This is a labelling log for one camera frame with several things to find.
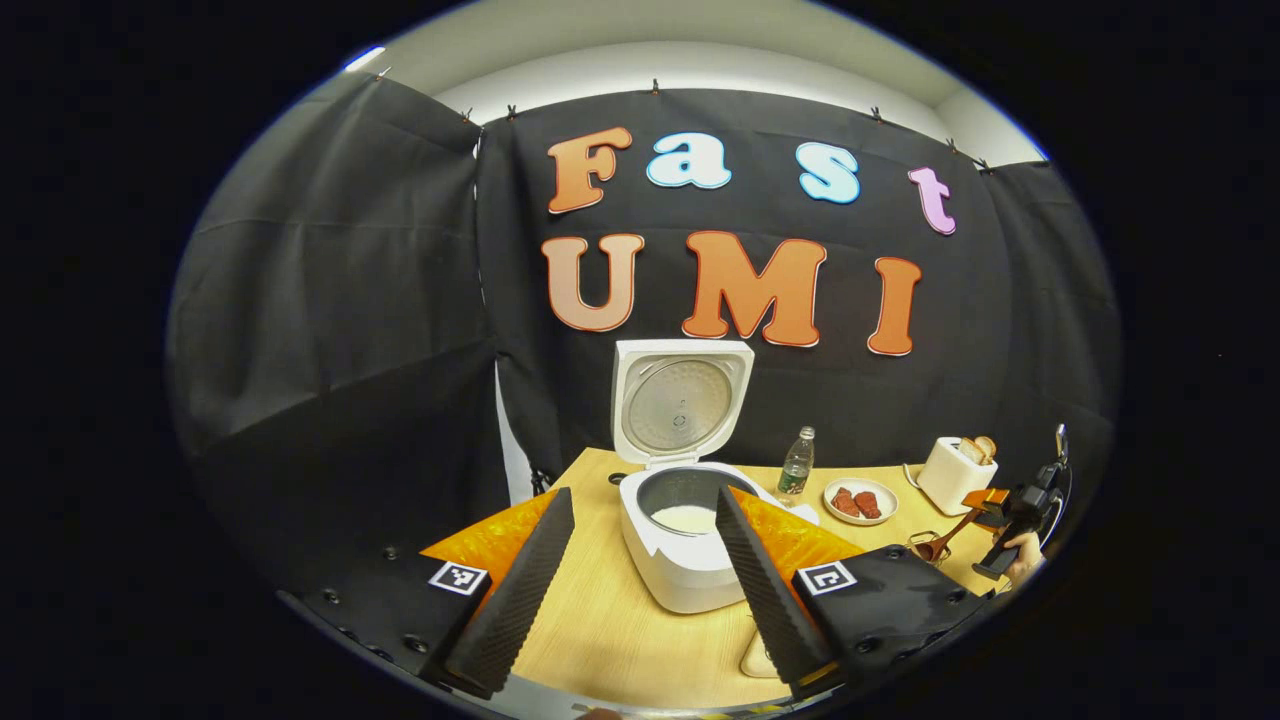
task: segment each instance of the bread slice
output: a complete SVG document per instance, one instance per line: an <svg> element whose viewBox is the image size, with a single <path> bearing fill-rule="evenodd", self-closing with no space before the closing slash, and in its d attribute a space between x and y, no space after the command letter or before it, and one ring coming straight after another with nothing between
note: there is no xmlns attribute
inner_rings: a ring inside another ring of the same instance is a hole
<svg viewBox="0 0 1280 720"><path fill-rule="evenodd" d="M996 456L996 441L987 436L977 437L973 443L982 448L982 452L987 456L984 461L978 462L979 465L991 465L991 459Z"/></svg>
<svg viewBox="0 0 1280 720"><path fill-rule="evenodd" d="M974 465L982 465L982 459L987 457L987 454L983 452L982 447L969 438L964 438L960 441L959 450L960 455L968 457L970 461L973 461Z"/></svg>

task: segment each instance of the wall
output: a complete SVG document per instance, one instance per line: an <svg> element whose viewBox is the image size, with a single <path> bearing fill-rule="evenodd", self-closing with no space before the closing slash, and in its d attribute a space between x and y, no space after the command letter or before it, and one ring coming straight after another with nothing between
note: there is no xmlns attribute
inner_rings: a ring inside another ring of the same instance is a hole
<svg viewBox="0 0 1280 720"><path fill-rule="evenodd" d="M486 123L507 114L576 97L659 87L723 88L772 92L881 114L989 164L1039 160L1034 145L1004 114L965 87L931 108L882 83L790 55L710 42L630 42L563 53L522 63L436 94L471 120ZM502 410L499 421L512 503L532 496L529 462L512 437Z"/></svg>

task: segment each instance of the wooden table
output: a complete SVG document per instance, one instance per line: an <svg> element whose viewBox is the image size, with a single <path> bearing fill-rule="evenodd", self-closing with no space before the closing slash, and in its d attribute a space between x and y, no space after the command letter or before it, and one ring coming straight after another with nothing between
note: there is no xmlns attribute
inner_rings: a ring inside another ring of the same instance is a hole
<svg viewBox="0 0 1280 720"><path fill-rule="evenodd" d="M911 475L920 468L910 465ZM573 489L576 527L512 673L556 689L645 707L730 707L790 696L777 678L751 678L739 667L755 635L746 601L678 615L649 594L622 539L618 488L608 482L611 473L643 469L613 452L588 448L556 482ZM777 484L780 468L739 469L768 491ZM836 519L822 491L849 477L892 489L897 512L872 527ZM823 528L864 550L905 544L922 530L945 534L960 521L942 515L911 487L901 466L815 468L800 500L818 511ZM943 573L978 594L996 588L970 568L991 550L989 533L966 527L950 547L951 557L940 566Z"/></svg>

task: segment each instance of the white rice cooker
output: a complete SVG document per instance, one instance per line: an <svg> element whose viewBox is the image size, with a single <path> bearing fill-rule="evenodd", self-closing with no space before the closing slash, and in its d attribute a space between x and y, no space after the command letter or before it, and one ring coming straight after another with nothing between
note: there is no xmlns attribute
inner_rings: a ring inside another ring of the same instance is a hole
<svg viewBox="0 0 1280 720"><path fill-rule="evenodd" d="M654 600L692 614L744 600L716 532L719 488L782 507L765 488L721 462L737 423L755 354L740 341L618 341L613 360L613 446L645 469L618 483L622 537ZM809 507L792 511L817 523Z"/></svg>

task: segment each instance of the ladle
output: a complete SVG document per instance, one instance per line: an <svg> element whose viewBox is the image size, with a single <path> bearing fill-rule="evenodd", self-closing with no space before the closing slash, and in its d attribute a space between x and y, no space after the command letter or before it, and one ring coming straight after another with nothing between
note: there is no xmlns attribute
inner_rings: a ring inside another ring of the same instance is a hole
<svg viewBox="0 0 1280 720"><path fill-rule="evenodd" d="M960 524L952 528L950 533L942 536L938 539L932 539L925 543L915 544L913 546L913 550L915 551L916 555L920 556L920 560L924 560L925 562L933 562L933 559L942 553L943 548L947 547L947 543L951 542L951 538L956 537L956 533L959 533L961 528L977 520L978 515L982 515L982 509L975 507L970 510L969 514L960 520Z"/></svg>

